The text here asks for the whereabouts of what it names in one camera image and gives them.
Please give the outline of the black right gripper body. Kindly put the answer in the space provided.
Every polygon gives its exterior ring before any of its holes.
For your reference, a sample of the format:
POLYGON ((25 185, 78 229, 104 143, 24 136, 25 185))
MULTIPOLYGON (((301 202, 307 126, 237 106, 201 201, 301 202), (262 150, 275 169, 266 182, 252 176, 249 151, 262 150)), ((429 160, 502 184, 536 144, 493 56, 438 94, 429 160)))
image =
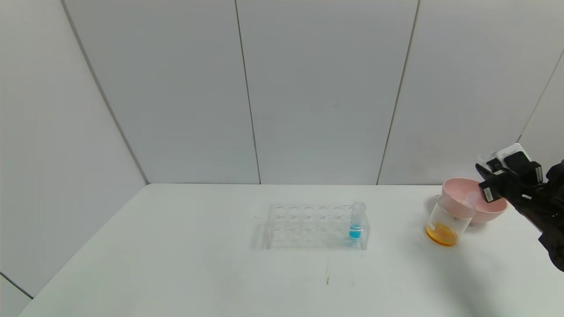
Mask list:
POLYGON ((504 198, 509 203, 522 199, 529 185, 512 171, 496 171, 478 184, 484 200, 488 203, 504 198))

